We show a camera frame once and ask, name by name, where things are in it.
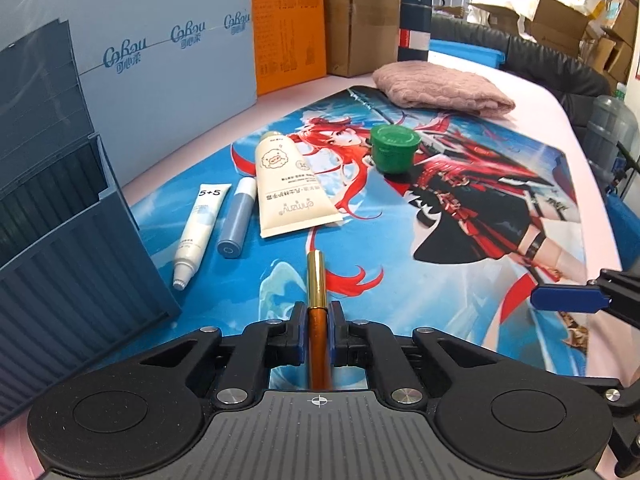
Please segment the gold amber lip gloss tube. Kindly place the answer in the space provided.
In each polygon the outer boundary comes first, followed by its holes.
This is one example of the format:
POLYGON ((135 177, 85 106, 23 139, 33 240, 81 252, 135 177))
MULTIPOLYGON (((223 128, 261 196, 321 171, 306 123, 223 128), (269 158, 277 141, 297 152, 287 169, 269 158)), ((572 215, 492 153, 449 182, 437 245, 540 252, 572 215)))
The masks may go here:
POLYGON ((318 249, 307 255, 307 296, 309 387, 312 390, 329 390, 331 362, 326 266, 318 249))

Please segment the blue cylindrical stick tube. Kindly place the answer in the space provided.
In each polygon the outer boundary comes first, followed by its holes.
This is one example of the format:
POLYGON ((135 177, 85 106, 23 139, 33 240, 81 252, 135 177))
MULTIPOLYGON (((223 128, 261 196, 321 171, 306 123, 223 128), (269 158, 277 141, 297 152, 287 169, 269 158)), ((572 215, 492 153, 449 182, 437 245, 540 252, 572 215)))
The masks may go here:
POLYGON ((236 259, 241 255, 256 195, 257 181, 254 177, 239 180, 217 243, 218 252, 226 259, 236 259))

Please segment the cream large lotion tube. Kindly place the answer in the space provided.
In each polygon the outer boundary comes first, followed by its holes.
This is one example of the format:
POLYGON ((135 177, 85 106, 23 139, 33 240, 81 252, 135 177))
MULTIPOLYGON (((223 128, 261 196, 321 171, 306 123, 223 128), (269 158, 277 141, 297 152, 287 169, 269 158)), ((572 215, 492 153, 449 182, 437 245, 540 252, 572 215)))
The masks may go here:
POLYGON ((266 238, 341 222, 317 176, 295 142, 277 131, 262 135, 255 150, 260 236, 266 238))

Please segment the anime printed desk mat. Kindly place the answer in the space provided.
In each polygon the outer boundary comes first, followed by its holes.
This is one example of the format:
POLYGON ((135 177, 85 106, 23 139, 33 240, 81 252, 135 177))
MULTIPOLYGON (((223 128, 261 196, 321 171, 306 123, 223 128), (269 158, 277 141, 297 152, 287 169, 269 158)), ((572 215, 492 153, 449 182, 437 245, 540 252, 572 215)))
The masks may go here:
POLYGON ((306 255, 326 258, 326 286, 351 320, 399 335, 427 325, 562 375, 587 369, 589 330, 535 309, 547 283, 586 275, 582 222, 565 155, 510 129, 453 112, 401 110, 352 87, 271 124, 289 136, 343 220, 264 240, 248 225, 239 258, 209 246, 181 313, 132 345, 141 351, 212 324, 227 335, 287 318, 306 296, 306 255), (370 130, 421 137, 405 174, 382 174, 370 130))

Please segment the white slim cream tube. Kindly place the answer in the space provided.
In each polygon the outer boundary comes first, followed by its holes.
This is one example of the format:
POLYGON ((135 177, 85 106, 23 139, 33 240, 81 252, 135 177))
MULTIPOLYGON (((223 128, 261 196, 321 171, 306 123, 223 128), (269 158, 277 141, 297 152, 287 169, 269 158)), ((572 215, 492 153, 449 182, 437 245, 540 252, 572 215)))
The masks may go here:
POLYGON ((218 212, 230 188, 229 183, 200 186, 174 255, 174 289, 185 289, 198 273, 218 212))

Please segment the clear water jug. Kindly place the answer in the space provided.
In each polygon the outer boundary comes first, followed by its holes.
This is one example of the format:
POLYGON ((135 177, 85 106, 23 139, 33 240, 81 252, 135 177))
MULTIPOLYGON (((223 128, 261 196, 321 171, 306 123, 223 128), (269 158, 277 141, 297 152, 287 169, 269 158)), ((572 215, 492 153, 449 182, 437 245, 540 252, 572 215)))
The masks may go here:
POLYGON ((614 190, 629 169, 639 170, 639 124, 626 104, 598 96, 580 141, 600 191, 614 190))

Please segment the green lidded jar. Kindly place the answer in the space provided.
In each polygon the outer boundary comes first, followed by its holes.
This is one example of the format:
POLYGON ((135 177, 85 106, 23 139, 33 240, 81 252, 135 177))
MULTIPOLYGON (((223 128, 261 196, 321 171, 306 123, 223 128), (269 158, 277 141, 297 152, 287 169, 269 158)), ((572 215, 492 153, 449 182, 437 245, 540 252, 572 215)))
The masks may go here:
POLYGON ((377 125, 370 130, 372 162, 382 174, 405 174, 420 143, 421 137, 404 126, 377 125))

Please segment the dark blue container storage box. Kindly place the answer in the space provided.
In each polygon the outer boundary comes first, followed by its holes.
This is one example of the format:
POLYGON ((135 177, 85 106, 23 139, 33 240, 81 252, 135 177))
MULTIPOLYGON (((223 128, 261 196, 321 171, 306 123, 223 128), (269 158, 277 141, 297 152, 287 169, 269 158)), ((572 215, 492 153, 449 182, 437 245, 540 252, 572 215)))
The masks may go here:
POLYGON ((146 251, 77 73, 70 28, 1 53, 1 417, 178 302, 146 251))

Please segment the black leather sofa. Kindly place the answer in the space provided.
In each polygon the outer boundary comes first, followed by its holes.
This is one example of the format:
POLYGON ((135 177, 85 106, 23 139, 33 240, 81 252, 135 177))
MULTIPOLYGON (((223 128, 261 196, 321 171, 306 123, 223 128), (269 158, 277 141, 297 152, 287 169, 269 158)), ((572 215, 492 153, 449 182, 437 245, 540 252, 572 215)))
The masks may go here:
POLYGON ((577 58, 501 30, 435 14, 432 38, 502 52, 502 70, 547 89, 563 107, 576 136, 586 133, 597 97, 611 92, 605 76, 577 58))

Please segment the pink folded towel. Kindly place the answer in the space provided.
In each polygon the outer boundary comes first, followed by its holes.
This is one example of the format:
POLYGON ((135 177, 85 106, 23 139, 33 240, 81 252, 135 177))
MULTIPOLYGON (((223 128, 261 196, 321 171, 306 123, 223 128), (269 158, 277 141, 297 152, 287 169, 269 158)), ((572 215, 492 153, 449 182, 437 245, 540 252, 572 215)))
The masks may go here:
POLYGON ((514 101, 485 77, 431 62, 386 64, 372 80, 390 102, 406 110, 432 108, 500 118, 515 108, 514 101))

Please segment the light blue Cabou box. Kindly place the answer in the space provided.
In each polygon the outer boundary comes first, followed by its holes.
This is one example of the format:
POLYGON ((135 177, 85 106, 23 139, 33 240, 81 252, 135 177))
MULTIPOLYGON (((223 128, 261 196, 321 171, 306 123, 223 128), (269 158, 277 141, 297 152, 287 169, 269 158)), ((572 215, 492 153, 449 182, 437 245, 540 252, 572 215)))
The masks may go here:
POLYGON ((1 0, 1 41, 70 29, 88 112, 120 182, 252 106, 250 0, 1 0))

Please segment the navy thermos bottle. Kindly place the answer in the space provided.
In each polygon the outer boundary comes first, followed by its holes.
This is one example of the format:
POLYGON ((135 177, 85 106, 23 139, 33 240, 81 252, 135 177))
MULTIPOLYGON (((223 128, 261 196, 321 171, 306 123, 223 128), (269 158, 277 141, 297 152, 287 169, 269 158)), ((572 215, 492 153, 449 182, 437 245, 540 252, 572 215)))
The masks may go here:
POLYGON ((428 60, 432 12, 432 0, 400 0, 398 62, 428 60))

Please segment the brown cardboard box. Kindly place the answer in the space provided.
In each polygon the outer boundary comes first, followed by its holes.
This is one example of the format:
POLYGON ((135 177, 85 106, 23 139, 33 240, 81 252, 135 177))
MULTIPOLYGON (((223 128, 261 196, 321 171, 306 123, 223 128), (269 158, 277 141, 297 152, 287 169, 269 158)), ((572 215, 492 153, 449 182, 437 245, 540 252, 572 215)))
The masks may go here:
POLYGON ((341 77, 397 60, 400 0, 323 0, 326 69, 341 77))

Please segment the orange printed box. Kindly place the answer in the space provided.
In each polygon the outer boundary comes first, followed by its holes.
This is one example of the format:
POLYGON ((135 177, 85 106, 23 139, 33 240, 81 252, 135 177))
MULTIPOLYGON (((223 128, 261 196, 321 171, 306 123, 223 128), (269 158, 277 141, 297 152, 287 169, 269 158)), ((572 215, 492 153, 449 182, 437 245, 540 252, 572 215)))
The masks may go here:
POLYGON ((326 76, 323 0, 252 0, 257 93, 326 76))

